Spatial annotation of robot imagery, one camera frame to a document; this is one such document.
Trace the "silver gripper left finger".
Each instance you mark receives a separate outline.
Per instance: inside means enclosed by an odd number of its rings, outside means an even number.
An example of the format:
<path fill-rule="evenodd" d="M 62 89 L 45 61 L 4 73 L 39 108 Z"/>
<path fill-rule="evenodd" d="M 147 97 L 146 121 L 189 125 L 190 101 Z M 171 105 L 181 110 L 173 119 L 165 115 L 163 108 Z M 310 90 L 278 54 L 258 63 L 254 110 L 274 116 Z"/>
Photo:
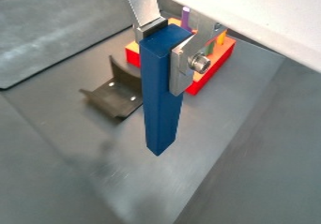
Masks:
<path fill-rule="evenodd" d="M 135 41 L 158 32 L 169 25 L 169 20 L 161 15 L 156 0 L 127 0 L 132 19 Z"/>

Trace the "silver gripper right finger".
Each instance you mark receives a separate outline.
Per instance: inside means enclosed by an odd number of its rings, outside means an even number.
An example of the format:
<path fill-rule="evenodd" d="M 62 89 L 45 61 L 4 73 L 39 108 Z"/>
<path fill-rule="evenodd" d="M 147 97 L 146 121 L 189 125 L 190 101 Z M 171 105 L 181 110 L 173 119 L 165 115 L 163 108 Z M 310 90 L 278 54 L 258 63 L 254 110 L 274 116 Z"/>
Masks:
<path fill-rule="evenodd" d="M 199 18 L 195 33 L 170 52 L 170 92 L 178 97 L 193 82 L 193 74 L 203 74 L 211 60 L 202 49 L 215 41 L 227 27 L 210 18 Z"/>

